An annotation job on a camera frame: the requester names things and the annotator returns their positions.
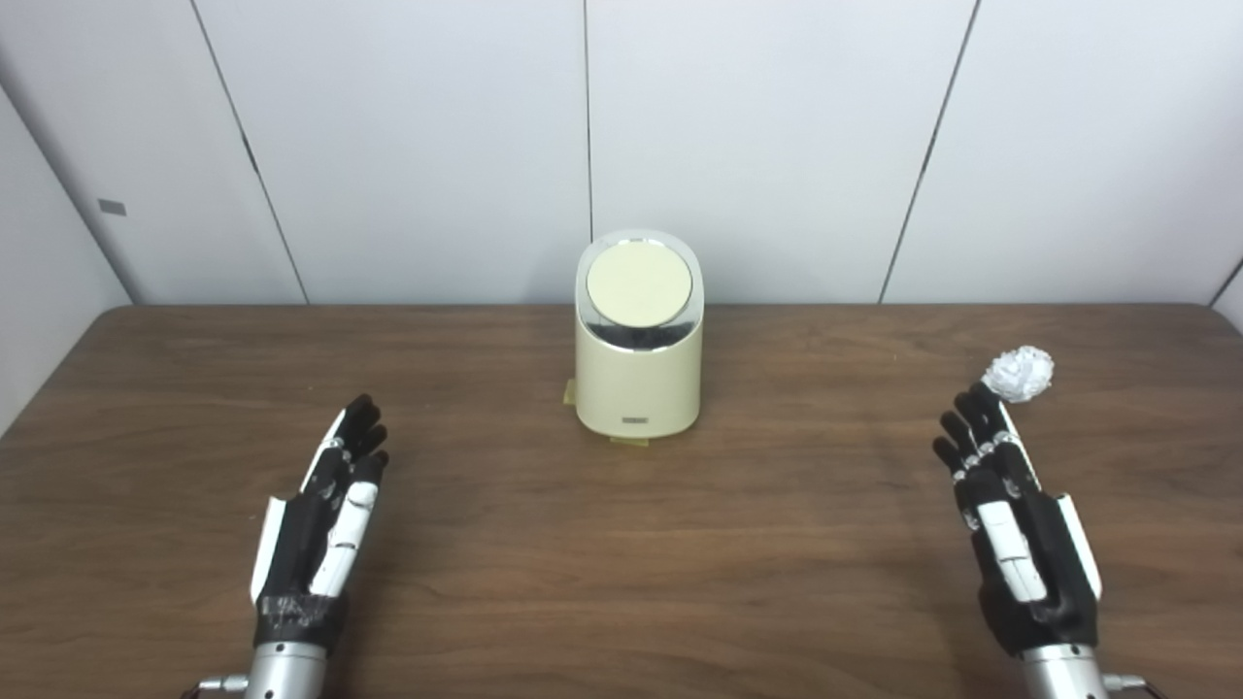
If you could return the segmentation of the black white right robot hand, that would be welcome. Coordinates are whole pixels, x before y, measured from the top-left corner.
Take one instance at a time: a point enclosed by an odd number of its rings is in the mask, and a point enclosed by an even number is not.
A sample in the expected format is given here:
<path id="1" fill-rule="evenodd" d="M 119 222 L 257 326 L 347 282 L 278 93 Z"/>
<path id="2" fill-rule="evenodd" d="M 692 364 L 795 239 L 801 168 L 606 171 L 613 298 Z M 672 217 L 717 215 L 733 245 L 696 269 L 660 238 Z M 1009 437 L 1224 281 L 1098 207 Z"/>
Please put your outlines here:
<path id="1" fill-rule="evenodd" d="M 1098 646 L 1101 578 L 1068 494 L 1039 481 L 1004 400 L 973 383 L 940 415 L 932 448 L 970 530 L 986 626 L 1008 655 Z"/>

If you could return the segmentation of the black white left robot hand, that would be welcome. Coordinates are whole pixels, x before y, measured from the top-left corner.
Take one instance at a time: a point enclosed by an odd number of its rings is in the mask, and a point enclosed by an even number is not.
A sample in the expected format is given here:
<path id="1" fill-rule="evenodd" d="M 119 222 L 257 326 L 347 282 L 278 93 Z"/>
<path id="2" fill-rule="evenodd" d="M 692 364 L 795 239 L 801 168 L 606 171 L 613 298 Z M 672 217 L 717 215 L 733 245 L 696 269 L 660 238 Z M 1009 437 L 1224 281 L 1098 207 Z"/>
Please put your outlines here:
<path id="1" fill-rule="evenodd" d="M 301 643 L 332 654 L 346 632 L 346 585 L 389 456 L 382 409 L 363 393 L 319 439 L 298 491 L 271 498 L 254 558 L 254 646 Z"/>

